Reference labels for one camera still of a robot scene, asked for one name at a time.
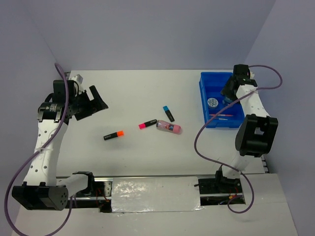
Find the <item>blue round tub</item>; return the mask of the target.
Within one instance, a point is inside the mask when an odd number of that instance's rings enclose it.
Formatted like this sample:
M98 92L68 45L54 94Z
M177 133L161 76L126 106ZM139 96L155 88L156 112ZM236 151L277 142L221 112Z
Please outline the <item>blue round tub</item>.
M233 102L233 100L231 100L230 98L228 98L227 96L224 96L222 103L227 106L229 104L231 104Z
M210 110L214 110L218 108L219 101L216 98L211 97L207 99L207 104Z

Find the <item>thin orange pen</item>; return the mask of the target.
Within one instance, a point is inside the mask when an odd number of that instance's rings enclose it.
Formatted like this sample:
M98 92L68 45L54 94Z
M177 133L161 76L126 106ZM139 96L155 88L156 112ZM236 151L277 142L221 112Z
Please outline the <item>thin orange pen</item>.
M219 116L219 117L233 117L234 115L231 114L209 114L209 116Z

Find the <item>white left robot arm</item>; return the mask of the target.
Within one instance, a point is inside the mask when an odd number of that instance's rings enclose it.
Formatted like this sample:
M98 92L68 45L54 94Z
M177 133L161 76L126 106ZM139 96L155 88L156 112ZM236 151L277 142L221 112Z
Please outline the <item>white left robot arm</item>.
M96 191L92 172L74 172L62 180L57 180L56 175L62 140L70 119L82 120L108 108L95 86L89 87L94 97L89 99L82 81L79 74L66 82L55 80L53 93L38 108L36 157L22 185L12 189L12 197L27 210L63 210L69 197L78 192L91 196Z

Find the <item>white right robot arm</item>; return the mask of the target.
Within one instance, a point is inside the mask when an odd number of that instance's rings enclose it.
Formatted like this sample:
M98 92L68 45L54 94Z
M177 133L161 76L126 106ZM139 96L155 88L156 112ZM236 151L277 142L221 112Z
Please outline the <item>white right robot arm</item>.
M241 172L254 158L270 152L278 128L278 120L271 117L260 100L257 83L250 67L237 64L232 76L221 90L223 103L229 105L237 101L243 109L245 119L235 138L236 153L230 167L221 165L216 171L214 187L219 192L236 185Z

